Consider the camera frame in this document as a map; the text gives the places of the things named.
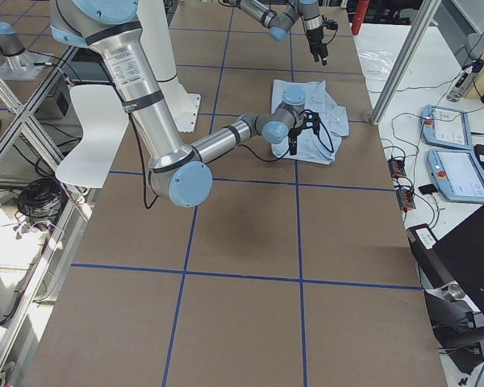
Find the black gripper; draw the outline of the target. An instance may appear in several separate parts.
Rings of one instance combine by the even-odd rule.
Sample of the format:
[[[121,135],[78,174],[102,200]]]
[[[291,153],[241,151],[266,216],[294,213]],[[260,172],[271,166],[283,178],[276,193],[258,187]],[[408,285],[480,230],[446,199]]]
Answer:
[[[306,32],[307,41],[309,43],[310,53],[314,57],[314,62],[319,62],[319,56],[321,56],[322,65],[327,65],[327,45],[323,42],[324,34],[322,28],[307,29]]]
[[[302,113],[302,122],[289,130],[288,133],[288,156],[293,156],[297,154],[297,146],[298,146],[298,137],[302,133],[302,131],[307,129],[307,125],[309,123],[307,113]]]

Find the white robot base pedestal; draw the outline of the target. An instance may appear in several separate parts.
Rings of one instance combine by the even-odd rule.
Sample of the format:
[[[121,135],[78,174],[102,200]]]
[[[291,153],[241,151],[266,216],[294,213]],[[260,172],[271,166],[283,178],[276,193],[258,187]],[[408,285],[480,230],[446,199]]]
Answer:
[[[138,1],[137,17],[143,28],[142,47],[177,129],[180,132],[191,133],[197,122],[201,95],[188,93],[179,81],[164,2]]]

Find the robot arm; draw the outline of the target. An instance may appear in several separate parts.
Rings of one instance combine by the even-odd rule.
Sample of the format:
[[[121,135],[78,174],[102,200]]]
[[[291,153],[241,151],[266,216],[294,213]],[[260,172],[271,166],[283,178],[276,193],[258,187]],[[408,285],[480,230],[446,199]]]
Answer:
[[[291,85],[270,114],[244,114],[233,124],[186,144],[166,98],[168,86],[153,72],[173,62],[169,25],[161,1],[52,1],[55,40],[89,48],[100,55],[119,93],[123,110],[138,125],[151,159],[153,192],[174,205],[193,207],[209,195],[213,177],[208,163],[255,135],[281,143],[304,120],[306,94]]]
[[[324,29],[338,31],[334,20],[321,15],[318,1],[288,1],[285,10],[279,14],[272,6],[260,1],[236,0],[219,1],[222,6],[238,8],[269,30],[270,36],[277,42],[282,41],[291,28],[302,21],[303,30],[309,44],[314,62],[328,63],[328,45],[324,42]]]

